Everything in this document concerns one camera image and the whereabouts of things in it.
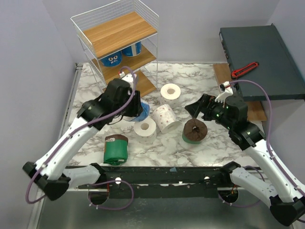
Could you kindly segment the blue cartoon-face paper roll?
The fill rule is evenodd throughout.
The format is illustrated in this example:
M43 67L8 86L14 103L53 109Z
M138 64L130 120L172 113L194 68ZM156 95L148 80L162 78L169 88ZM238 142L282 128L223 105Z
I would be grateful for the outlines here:
M122 62L122 52L118 51L104 58L101 58L101 62L106 67L117 66Z

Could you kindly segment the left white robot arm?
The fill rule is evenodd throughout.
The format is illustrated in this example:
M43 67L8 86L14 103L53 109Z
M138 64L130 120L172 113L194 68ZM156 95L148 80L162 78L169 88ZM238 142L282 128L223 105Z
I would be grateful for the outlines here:
M25 199L29 204L30 188L36 184L49 200L57 200L69 188L90 184L102 188L106 177L98 164L67 169L67 164L81 147L114 117L138 117L142 112L140 92L136 82L116 78L110 81L104 93L83 103L70 128L43 157L35 163L27 162L23 171L30 177Z

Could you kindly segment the brown paper roll green base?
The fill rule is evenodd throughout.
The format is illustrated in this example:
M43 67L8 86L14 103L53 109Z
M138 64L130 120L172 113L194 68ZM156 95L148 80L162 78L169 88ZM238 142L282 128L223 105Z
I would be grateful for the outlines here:
M183 128L182 139L189 144L200 144L207 136L206 124L196 118L188 120Z

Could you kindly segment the blue-bottom paper roll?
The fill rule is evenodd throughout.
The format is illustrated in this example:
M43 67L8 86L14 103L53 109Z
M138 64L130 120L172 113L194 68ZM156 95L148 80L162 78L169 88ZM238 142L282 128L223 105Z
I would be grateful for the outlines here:
M150 113L150 105L147 101L141 99L141 107L142 107L142 112L138 117L134 117L131 119L131 122L141 122L145 120Z

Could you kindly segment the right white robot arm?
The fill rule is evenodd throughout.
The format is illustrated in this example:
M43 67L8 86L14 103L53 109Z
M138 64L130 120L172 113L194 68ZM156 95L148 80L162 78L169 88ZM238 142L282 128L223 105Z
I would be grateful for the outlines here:
M247 120L248 105L241 97L231 95L220 102L212 95L203 94L185 109L193 118L203 113L203 120L215 121L225 127L231 140L256 162L269 180L265 183L231 162L222 167L224 172L219 175L223 186L243 187L265 203L273 217L284 226L292 225L304 215L305 185L281 161L261 129Z

